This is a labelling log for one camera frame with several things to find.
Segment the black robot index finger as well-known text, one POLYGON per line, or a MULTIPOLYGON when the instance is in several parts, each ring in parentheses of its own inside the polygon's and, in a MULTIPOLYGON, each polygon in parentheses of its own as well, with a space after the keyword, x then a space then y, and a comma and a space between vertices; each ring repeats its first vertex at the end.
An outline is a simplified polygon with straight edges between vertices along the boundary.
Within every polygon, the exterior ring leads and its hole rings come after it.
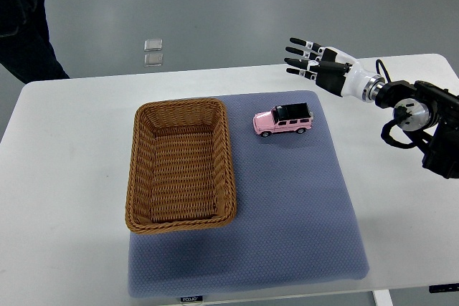
POLYGON ((304 39, 291 37, 290 38, 290 42, 292 44, 297 44, 299 46, 303 46, 303 47, 305 47, 306 50, 312 51, 312 52, 323 52, 325 50, 324 46, 322 46, 322 45, 320 45, 318 43, 315 43, 315 42, 304 40, 304 39))

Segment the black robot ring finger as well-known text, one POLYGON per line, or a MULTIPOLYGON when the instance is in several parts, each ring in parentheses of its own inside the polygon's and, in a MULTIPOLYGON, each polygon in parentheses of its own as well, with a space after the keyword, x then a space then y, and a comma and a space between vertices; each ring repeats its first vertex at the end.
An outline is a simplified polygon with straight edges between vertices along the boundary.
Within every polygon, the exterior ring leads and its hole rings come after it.
POLYGON ((284 62, 286 62, 291 67, 297 68, 299 70, 305 71, 317 71, 319 68, 319 62, 315 60, 309 59, 294 59, 294 58, 285 58, 284 62))

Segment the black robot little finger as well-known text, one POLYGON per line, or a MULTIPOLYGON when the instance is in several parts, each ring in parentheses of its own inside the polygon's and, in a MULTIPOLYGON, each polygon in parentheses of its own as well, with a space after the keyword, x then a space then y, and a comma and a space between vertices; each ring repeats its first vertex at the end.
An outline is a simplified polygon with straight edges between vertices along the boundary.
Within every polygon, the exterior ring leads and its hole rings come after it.
POLYGON ((315 80, 316 79, 316 75, 317 75, 314 72, 309 72, 307 70, 297 70, 297 69, 293 69, 293 68, 287 68, 286 72, 290 73, 292 75, 298 75, 300 77, 304 77, 304 78, 306 78, 308 80, 315 80))

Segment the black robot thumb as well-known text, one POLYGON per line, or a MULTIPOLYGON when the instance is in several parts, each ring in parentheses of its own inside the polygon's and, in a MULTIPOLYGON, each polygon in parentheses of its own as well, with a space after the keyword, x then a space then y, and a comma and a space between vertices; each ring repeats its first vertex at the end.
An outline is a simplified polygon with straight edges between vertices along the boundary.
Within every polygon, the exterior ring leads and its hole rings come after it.
POLYGON ((315 73, 328 73, 328 74, 346 74, 351 69, 349 63, 338 63, 329 61, 311 61, 310 71, 315 73))

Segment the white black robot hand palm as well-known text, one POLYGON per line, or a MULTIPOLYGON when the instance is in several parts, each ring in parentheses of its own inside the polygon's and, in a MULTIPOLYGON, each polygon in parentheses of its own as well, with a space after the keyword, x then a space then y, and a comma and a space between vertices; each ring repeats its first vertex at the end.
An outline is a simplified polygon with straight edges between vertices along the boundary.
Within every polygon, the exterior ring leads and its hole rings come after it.
POLYGON ((376 72, 366 70, 357 58, 334 47, 320 47, 316 58, 319 64, 334 62, 342 64, 341 70, 325 70, 320 67, 316 85, 339 97, 353 96, 362 101, 374 101, 384 79, 376 72))

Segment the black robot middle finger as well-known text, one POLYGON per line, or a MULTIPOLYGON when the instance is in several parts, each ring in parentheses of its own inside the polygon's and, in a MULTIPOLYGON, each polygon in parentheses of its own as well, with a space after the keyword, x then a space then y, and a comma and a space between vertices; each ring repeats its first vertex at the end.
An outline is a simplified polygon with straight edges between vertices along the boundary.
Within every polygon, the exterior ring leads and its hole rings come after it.
POLYGON ((296 54, 304 59, 321 60, 321 55, 317 52, 310 52, 308 50, 302 50, 294 47, 286 47, 285 50, 289 53, 296 54))

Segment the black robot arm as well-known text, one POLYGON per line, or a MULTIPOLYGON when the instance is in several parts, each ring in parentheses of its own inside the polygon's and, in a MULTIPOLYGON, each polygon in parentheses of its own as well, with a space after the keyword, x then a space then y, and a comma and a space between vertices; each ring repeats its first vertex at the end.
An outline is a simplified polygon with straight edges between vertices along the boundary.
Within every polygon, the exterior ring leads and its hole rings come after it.
POLYGON ((396 148, 417 147, 423 168, 444 178, 458 177, 458 96, 425 81, 393 81, 381 60, 370 72, 335 47, 294 37, 290 42, 286 51, 294 56, 285 58, 289 73, 338 97, 391 108, 392 119, 382 128, 382 140, 396 148))

